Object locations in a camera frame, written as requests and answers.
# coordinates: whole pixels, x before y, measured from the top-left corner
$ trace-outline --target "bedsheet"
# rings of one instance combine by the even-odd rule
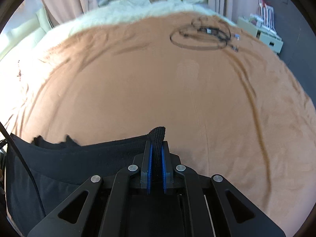
[[[45,51],[67,39],[71,35],[97,25],[133,23],[146,17],[163,16],[181,11],[196,11],[204,15],[217,15],[231,25],[232,21],[200,4],[207,0],[167,0],[150,3],[149,0],[115,0],[107,6],[90,11],[77,19],[57,26],[47,33],[35,49],[35,53]]]
[[[293,236],[316,202],[312,101],[271,49],[239,28],[230,26],[238,52],[173,45],[171,32],[198,15],[90,28],[21,61],[25,99],[9,121],[13,133],[88,145],[165,126],[183,164],[222,174]]]
[[[98,25],[133,23],[147,17],[168,15],[181,11],[196,11],[204,15],[218,15],[216,12],[200,5],[206,1],[184,0],[182,2],[181,0],[167,0],[151,4],[149,0],[115,0],[107,6],[90,11],[75,20],[55,27],[32,50],[20,54],[20,56],[0,61],[0,90],[3,91],[1,94],[4,95],[4,90],[10,90],[11,92],[6,104],[0,105],[0,121],[5,124],[7,131],[11,132],[15,125],[12,118],[14,118],[15,111],[18,109],[17,101],[26,99],[20,92],[21,82],[18,77],[20,74],[20,61],[38,58],[46,50],[60,44],[70,36]],[[222,18],[229,24],[235,25],[226,18]],[[33,82],[38,83],[39,79],[45,81],[50,69],[45,67],[37,70],[37,72],[34,72],[32,67],[28,68],[28,72],[33,74],[33,78],[36,79]]]

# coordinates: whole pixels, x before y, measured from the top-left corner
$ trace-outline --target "black wire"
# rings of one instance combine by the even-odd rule
[[[36,192],[36,196],[39,200],[39,205],[40,205],[40,208],[42,210],[42,213],[43,213],[43,216],[45,217],[46,216],[46,213],[45,213],[45,210],[44,210],[44,206],[43,206],[43,203],[42,203],[42,199],[40,197],[40,192],[37,188],[37,184],[35,182],[35,179],[34,179],[34,176],[32,175],[32,172],[30,171],[27,163],[25,162],[21,152],[19,151],[18,147],[15,145],[13,139],[11,138],[11,136],[9,135],[9,133],[7,132],[7,130],[5,129],[5,127],[2,125],[2,123],[0,122],[0,132],[3,134],[4,138],[7,140],[8,144],[11,145],[12,149],[14,150],[16,156],[19,158],[19,160],[21,161],[23,167],[25,168],[27,174],[29,175],[29,177],[31,178],[31,182],[33,183],[34,185],[34,188],[35,188],[35,192]]]
[[[0,149],[2,149],[7,143],[8,143],[7,139],[1,140],[0,141]]]
[[[212,27],[209,25],[203,25],[202,21],[207,21],[208,18],[207,17],[199,17],[195,20],[192,20],[191,25],[184,25],[181,26],[179,28],[176,28],[171,34],[170,34],[170,41],[180,47],[180,48],[185,48],[185,49],[190,49],[190,50],[219,50],[219,49],[223,49],[226,46],[230,46],[233,49],[236,50],[236,47],[234,47],[233,45],[229,44],[229,42],[231,41],[231,37],[232,34],[230,32],[230,28],[228,26],[228,24],[226,22],[222,23],[226,26],[226,28],[228,29],[228,33],[220,30],[219,28],[216,27]],[[196,31],[196,34],[202,33],[203,38],[199,38],[197,37],[196,34],[189,34],[188,31],[189,30],[194,30]],[[194,46],[194,45],[186,45],[186,44],[181,44],[179,42],[176,42],[173,40],[173,36],[179,33],[179,35],[181,35],[184,38],[191,38],[200,42],[216,42],[217,45],[216,46]]]

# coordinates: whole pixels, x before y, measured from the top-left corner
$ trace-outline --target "black cloth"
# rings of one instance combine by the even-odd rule
[[[153,142],[158,152],[164,135],[165,128],[159,127],[147,135],[88,146],[79,146],[70,137],[60,144],[51,144],[41,136],[32,144],[13,134],[11,137],[35,178],[45,212],[49,214],[89,177],[115,175],[132,164],[134,156],[144,152],[147,140]],[[159,167],[155,167],[156,172],[161,172]],[[21,233],[27,236],[42,220],[42,213],[30,177],[11,147],[6,169],[8,211]]]
[[[20,237],[20,235],[14,230],[10,222],[7,220],[6,213],[0,211],[0,236],[5,237]]]

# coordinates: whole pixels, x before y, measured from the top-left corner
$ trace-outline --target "bolt head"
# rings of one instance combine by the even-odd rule
[[[91,182],[97,183],[101,180],[101,177],[99,175],[94,175],[91,177]]]
[[[130,165],[130,166],[128,166],[128,170],[129,171],[136,171],[137,169],[138,169],[137,165]]]
[[[214,175],[213,180],[220,183],[223,180],[223,177],[220,175]]]
[[[182,172],[182,171],[186,170],[186,167],[184,165],[178,165],[178,166],[176,166],[176,170]]]

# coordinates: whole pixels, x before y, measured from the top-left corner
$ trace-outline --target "bed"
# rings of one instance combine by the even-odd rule
[[[170,42],[201,15],[238,34],[238,52]],[[1,121],[25,141],[68,134],[89,145],[163,125],[183,164],[222,174],[286,236],[316,202],[311,99],[269,47],[190,0],[114,1],[48,32],[19,70],[16,106]]]

